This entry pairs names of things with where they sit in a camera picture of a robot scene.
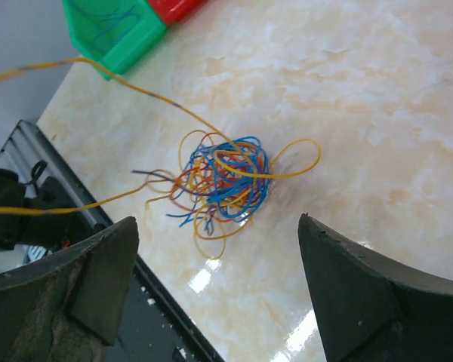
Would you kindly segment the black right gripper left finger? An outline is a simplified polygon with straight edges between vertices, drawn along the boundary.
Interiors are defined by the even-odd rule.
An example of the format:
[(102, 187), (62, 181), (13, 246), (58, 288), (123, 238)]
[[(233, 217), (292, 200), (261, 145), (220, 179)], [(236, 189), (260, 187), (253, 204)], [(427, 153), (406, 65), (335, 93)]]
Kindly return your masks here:
[(0, 361), (103, 361), (137, 258), (128, 216), (37, 262), (0, 274)]

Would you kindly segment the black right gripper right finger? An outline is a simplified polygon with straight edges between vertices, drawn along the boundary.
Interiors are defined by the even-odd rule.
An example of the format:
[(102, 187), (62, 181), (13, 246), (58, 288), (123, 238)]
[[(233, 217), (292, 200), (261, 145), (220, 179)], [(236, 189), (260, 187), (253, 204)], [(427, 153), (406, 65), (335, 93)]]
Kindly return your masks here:
[(453, 361), (453, 281), (364, 247), (308, 214), (298, 239), (328, 361)]

